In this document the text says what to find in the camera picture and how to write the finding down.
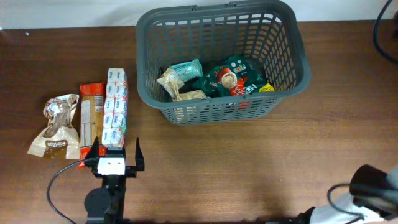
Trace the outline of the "white tissue multipack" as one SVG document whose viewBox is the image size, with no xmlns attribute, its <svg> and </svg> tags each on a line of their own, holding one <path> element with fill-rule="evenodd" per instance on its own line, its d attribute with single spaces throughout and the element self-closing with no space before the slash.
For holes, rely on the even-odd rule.
<svg viewBox="0 0 398 224">
<path fill-rule="evenodd" d="M 128 84 L 123 68 L 109 68 L 104 101 L 102 143 L 123 147 L 127 126 Z"/>
</svg>

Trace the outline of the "light blue wipes pack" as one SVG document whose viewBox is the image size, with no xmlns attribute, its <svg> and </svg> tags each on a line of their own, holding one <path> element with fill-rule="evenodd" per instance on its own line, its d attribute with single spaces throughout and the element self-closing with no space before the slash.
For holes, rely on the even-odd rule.
<svg viewBox="0 0 398 224">
<path fill-rule="evenodd" d="M 202 65 L 198 59 L 192 60 L 191 62 L 172 65 L 170 68 L 178 74 L 183 82 L 203 76 Z"/>
</svg>

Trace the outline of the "beige paper bag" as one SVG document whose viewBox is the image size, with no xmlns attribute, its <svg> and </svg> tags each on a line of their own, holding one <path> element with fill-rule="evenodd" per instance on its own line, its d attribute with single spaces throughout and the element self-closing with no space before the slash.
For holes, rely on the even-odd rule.
<svg viewBox="0 0 398 224">
<path fill-rule="evenodd" d="M 184 81 L 179 77 L 177 72 L 171 68 L 157 79 L 157 83 L 169 94 L 172 102 L 183 102 L 184 105 L 178 105 L 174 108 L 162 110 L 164 116 L 174 124 L 193 124 L 208 122 L 208 107 L 207 105 L 197 105 L 193 103 L 186 103 L 189 100 L 204 100 L 206 95 L 202 90 L 189 91 L 187 93 L 180 93 L 181 87 L 184 86 Z"/>
</svg>

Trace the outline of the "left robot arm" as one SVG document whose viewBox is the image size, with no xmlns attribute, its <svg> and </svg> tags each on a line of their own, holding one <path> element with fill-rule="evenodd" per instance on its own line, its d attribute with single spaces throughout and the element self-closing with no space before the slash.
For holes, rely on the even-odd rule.
<svg viewBox="0 0 398 224">
<path fill-rule="evenodd" d="M 102 180 L 101 187 L 91 190 L 84 201 L 87 223 L 131 223 L 124 218 L 126 180 L 136 178 L 145 171 L 144 156 L 139 138 L 136 139 L 135 165 L 126 165 L 125 148 L 111 148 L 99 155 L 99 139 L 95 139 L 85 157 L 84 164 L 96 178 Z"/>
</svg>

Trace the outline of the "green red snack bag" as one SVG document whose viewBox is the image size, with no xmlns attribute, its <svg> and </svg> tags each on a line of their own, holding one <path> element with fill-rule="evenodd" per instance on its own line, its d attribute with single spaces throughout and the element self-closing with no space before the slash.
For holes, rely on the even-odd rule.
<svg viewBox="0 0 398 224">
<path fill-rule="evenodd" d="M 207 97 L 242 96 L 274 91 L 262 74 L 262 68 L 251 59 L 234 55 L 197 78 L 191 85 Z"/>
</svg>

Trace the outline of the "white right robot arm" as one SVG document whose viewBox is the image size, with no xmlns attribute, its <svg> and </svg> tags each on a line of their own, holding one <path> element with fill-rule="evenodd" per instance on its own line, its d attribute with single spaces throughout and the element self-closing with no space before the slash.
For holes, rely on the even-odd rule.
<svg viewBox="0 0 398 224">
<path fill-rule="evenodd" d="M 299 224 L 361 224 L 397 218 L 397 168 L 389 173 L 361 166 L 348 183 L 326 193 L 328 203 L 312 207 L 294 219 Z"/>
</svg>

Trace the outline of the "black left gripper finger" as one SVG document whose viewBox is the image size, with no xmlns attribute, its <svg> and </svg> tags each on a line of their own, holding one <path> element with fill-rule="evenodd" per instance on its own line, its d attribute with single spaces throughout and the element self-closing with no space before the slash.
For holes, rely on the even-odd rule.
<svg viewBox="0 0 398 224">
<path fill-rule="evenodd" d="M 91 149 L 87 153 L 87 158 L 88 159 L 94 159 L 98 157 L 98 149 L 99 149 L 99 138 L 98 136 L 95 137 L 95 140 L 93 142 L 93 145 L 91 146 Z"/>
<path fill-rule="evenodd" d="M 136 151 L 135 151 L 135 162 L 137 166 L 144 166 L 144 156 L 141 151 L 139 138 L 136 138 Z"/>
</svg>

